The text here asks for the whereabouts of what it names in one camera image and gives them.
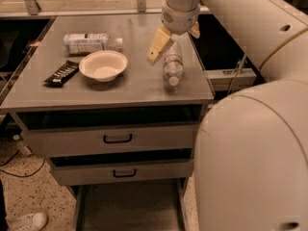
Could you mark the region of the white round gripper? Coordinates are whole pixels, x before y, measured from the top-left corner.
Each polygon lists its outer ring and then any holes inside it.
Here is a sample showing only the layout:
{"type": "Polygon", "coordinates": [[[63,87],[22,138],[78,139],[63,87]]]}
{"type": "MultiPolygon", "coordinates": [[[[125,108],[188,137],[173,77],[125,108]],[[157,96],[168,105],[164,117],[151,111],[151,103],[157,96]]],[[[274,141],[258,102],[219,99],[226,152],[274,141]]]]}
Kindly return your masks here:
{"type": "Polygon", "coordinates": [[[160,27],[151,42],[147,53],[147,60],[155,64],[173,44],[172,34],[183,35],[189,32],[194,38],[200,37],[198,16],[200,6],[188,12],[172,9],[167,3],[162,6],[161,20],[164,26],[160,27]]]}

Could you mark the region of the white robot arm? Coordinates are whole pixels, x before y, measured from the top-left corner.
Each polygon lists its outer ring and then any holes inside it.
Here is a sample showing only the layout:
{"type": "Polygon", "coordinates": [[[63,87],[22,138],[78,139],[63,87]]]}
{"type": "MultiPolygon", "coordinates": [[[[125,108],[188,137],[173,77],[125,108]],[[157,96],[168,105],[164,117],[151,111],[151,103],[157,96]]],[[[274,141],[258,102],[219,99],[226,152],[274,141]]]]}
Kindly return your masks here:
{"type": "Polygon", "coordinates": [[[166,0],[147,58],[197,35],[206,6],[265,81],[221,99],[196,137],[200,231],[308,231],[307,16],[284,0],[166,0]]]}

